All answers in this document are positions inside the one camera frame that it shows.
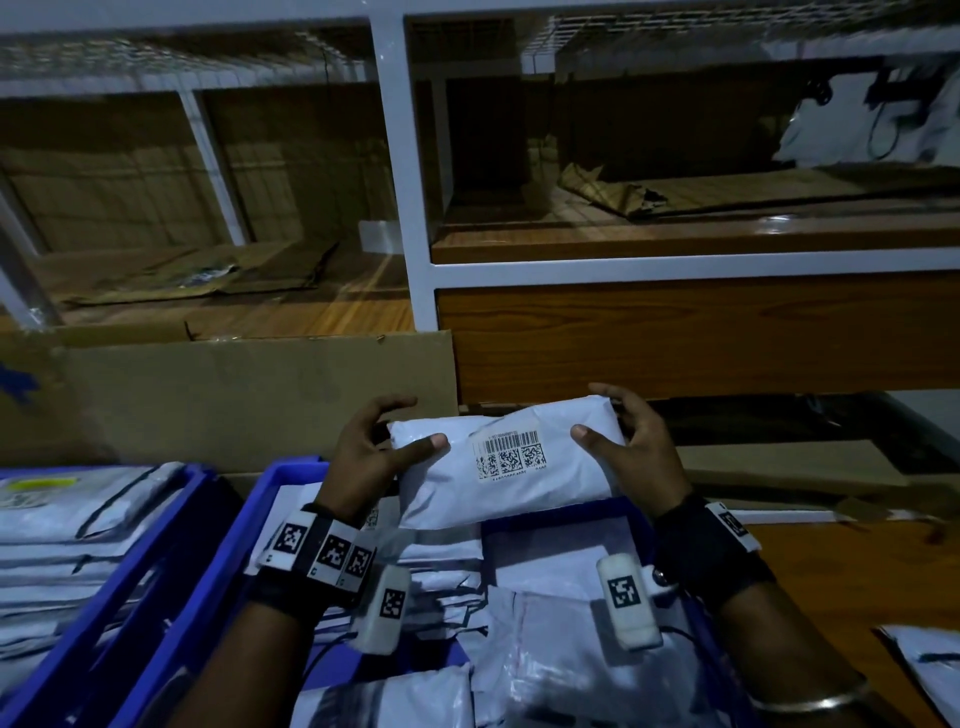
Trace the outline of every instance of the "metal shelving unit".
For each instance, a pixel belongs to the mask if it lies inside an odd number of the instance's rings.
[[[437,265],[430,259],[414,80],[433,84],[448,204],[449,78],[597,78],[715,63],[957,52],[960,10],[942,0],[0,2],[0,98],[178,93],[237,245],[250,234],[200,92],[379,82],[419,330],[438,327],[440,289],[946,270],[960,268],[960,248]],[[9,256],[15,240],[26,255],[41,252],[42,240],[8,184],[0,184],[0,199],[7,230],[0,247]],[[37,300],[36,282],[29,278],[8,270],[0,279],[0,301],[21,326],[42,327],[49,317],[24,313],[39,310],[25,303]]]

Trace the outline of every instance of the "silver bracelet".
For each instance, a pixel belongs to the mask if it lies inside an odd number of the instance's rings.
[[[761,703],[759,700],[750,698],[754,708],[761,713],[774,713],[780,716],[801,716],[806,713],[824,713],[826,711],[835,711],[838,708],[855,703],[871,690],[870,683],[864,680],[856,688],[849,692],[844,692],[832,697],[825,697],[820,700],[806,700],[802,703]]]

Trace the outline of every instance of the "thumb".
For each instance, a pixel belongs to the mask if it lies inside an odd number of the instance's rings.
[[[405,445],[400,449],[392,450],[390,453],[390,464],[395,473],[402,473],[412,465],[422,463],[427,458],[432,457],[448,445],[446,435],[438,432],[436,435],[421,437],[410,445]]]
[[[606,460],[611,466],[616,467],[620,457],[626,450],[622,445],[613,443],[599,432],[594,432],[586,425],[574,425],[570,429],[570,437],[581,448],[589,452],[593,457]]]

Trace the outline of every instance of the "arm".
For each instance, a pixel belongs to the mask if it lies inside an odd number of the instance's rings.
[[[621,387],[591,384],[590,391],[622,402],[634,430],[627,447],[583,425],[570,434],[612,468],[624,494],[651,520],[693,493],[663,419],[641,397]],[[774,582],[757,583],[732,596],[712,615],[718,637],[750,695],[764,703],[819,700],[856,689],[863,678],[817,631]],[[771,724],[794,728],[909,726],[875,692],[853,705],[803,716],[764,714]]]
[[[316,503],[339,521],[357,525],[398,473],[446,447],[432,435],[398,450],[372,441],[380,416],[417,403],[412,397],[380,397],[344,427]],[[328,604],[311,610],[322,615]],[[177,707],[167,728],[286,728],[313,644],[313,628],[273,607],[248,603],[230,626]]]

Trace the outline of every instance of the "hand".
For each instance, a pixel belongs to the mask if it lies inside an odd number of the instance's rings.
[[[340,433],[324,485],[314,502],[339,521],[356,525],[387,492],[395,475],[445,448],[446,435],[442,433],[396,450],[376,448],[373,432],[380,416],[416,403],[416,397],[385,395],[367,402],[353,415]]]
[[[634,437],[623,447],[584,425],[574,425],[570,436],[610,466],[623,494],[650,518],[680,505],[693,488],[662,417],[629,389],[596,383],[588,389],[623,403],[624,420],[634,429]]]

